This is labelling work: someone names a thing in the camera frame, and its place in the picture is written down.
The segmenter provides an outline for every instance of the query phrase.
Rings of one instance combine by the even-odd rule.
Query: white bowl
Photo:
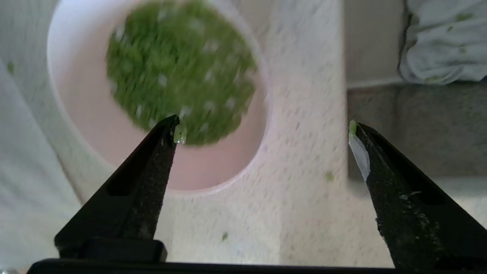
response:
[[[146,133],[114,101],[106,77],[109,37],[146,0],[60,0],[49,29],[47,63],[57,105],[86,147],[113,170]],[[168,189],[209,193],[229,185],[250,165],[268,131],[269,81],[257,42],[235,8],[208,1],[246,38],[258,64],[257,90],[236,132],[214,145],[178,146]]]

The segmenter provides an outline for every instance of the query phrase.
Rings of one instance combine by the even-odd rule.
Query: white towel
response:
[[[0,60],[0,269],[58,257],[54,236],[80,207]]]
[[[399,70],[419,84],[487,76],[487,0],[408,0],[413,13]]]

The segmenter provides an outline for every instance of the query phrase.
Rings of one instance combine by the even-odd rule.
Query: speckled countertop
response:
[[[341,1],[233,1],[264,49],[273,120],[253,168],[234,185],[166,197],[157,237],[169,260],[392,266],[372,202],[347,179]],[[0,37],[12,39],[2,40],[0,57],[16,65],[15,80],[86,199],[110,172],[77,142],[50,92],[45,45],[55,3],[2,1]]]

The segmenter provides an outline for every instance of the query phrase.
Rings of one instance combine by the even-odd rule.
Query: gray surface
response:
[[[429,177],[465,178],[440,186],[469,195],[487,195],[487,183],[474,179],[487,177],[486,105],[484,83],[389,85],[348,93],[349,119],[378,130]],[[349,175],[360,178],[352,157]]]

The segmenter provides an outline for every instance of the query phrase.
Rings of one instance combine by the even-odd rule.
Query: bowl rim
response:
[[[49,75],[49,84],[51,86],[51,93],[53,94],[54,100],[56,102],[56,106],[62,116],[62,119],[64,122],[68,125],[68,128],[70,131],[75,135],[75,138],[77,141],[81,143],[83,148],[91,155],[93,156],[98,163],[102,165],[102,167],[106,170],[109,170],[111,173],[115,172],[117,169],[116,166],[108,162],[99,152],[97,152],[90,143],[83,137],[81,132],[78,130],[78,128],[75,126],[73,123],[71,117],[69,116],[63,101],[61,100],[59,91],[57,89],[57,85],[55,84],[55,79],[54,79],[54,73],[53,73],[53,64],[51,62],[51,41],[52,41],[52,29],[53,29],[53,23],[55,23],[55,20],[57,16],[59,16],[59,9],[60,6],[63,3],[66,3],[70,0],[59,0],[59,2],[56,4],[56,7],[53,12],[53,16],[51,18],[51,22],[49,24],[49,30],[48,30],[48,35],[47,35],[47,41],[46,41],[46,63],[47,63],[47,70],[48,70],[48,75]],[[155,0],[139,0],[139,2],[150,2],[150,1],[155,1]],[[270,82],[270,77],[269,77],[269,72],[267,68],[267,64],[264,61],[263,54],[261,51],[261,48],[259,46],[259,43],[257,42],[256,38],[252,34],[252,31],[248,27],[247,23],[241,16],[240,12],[237,10],[237,8],[229,3],[229,4],[218,4],[219,1],[221,0],[203,0],[207,3],[209,3],[222,17],[226,19],[227,22],[231,23],[235,29],[243,36],[245,41],[247,42],[248,46],[251,49],[252,55],[254,59],[257,61],[257,74],[260,75],[260,79],[263,83],[263,105],[266,108],[266,119],[265,119],[265,128],[264,128],[264,133],[261,139],[261,142],[259,144],[258,149],[256,150],[254,156],[252,159],[249,161],[249,163],[239,172],[237,173],[234,177],[231,179],[218,184],[214,187],[210,188],[205,188],[205,189],[200,189],[200,190],[173,190],[173,189],[166,189],[166,195],[172,196],[172,197],[198,197],[198,196],[207,196],[211,194],[215,194],[217,192],[220,192],[231,185],[233,185],[236,181],[238,181],[244,174],[246,174],[254,165],[255,161],[257,158],[259,158],[259,155],[263,154],[263,147],[267,144],[267,135],[270,129],[270,124],[272,121],[272,111],[273,111],[273,96],[272,96],[272,87],[271,87],[271,82]]]

